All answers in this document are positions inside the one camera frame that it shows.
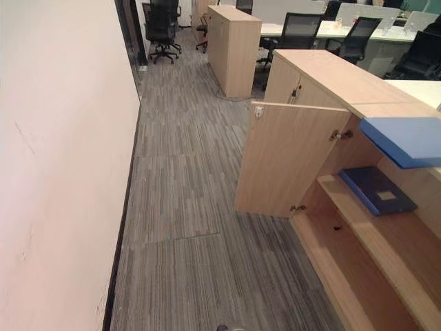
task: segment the computer monitor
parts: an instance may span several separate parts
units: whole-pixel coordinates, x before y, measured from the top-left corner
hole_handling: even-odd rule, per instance
[[[403,0],[384,0],[383,7],[401,8]]]

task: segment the tall wooden cabinet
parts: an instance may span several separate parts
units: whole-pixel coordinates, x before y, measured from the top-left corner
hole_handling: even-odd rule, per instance
[[[402,170],[363,117],[438,117],[322,50],[277,50],[253,102],[236,209],[289,217],[347,330],[439,330],[441,169]],[[374,217],[338,177],[377,166],[419,206]]]
[[[216,0],[192,0],[192,32],[198,43],[204,42],[207,37],[204,37],[203,32],[196,31],[196,28],[202,24],[201,17],[207,14],[208,6],[215,4]]]
[[[208,8],[208,61],[227,97],[250,97],[262,21],[232,6]]]

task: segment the open cabinet door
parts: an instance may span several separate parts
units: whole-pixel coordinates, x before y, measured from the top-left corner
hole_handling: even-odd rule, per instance
[[[342,132],[345,109],[253,102],[236,210],[289,217]]]

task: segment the blue book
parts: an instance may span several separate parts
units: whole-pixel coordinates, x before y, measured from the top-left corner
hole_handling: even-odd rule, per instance
[[[372,117],[362,132],[403,169],[441,166],[441,120],[437,117]]]
[[[410,212],[417,208],[377,167],[343,169],[338,175],[374,216]]]

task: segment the cabinet shelf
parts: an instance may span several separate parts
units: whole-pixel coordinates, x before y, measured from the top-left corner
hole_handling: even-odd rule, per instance
[[[424,330],[441,325],[441,241],[412,212],[372,216],[337,176],[318,182]]]
[[[344,222],[336,211],[291,218],[345,329],[419,330],[351,229],[334,230]]]

